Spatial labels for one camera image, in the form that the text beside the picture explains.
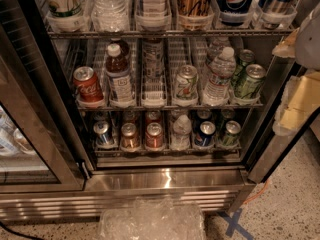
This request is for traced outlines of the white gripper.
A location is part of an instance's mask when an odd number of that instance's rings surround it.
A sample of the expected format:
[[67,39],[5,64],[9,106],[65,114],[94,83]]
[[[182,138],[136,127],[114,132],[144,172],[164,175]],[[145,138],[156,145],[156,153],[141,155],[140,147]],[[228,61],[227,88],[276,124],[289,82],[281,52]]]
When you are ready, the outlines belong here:
[[[281,58],[294,58],[301,66],[320,70],[320,2],[295,29],[272,50]],[[291,76],[285,85],[272,129],[277,136],[295,134],[320,106],[320,72]]]

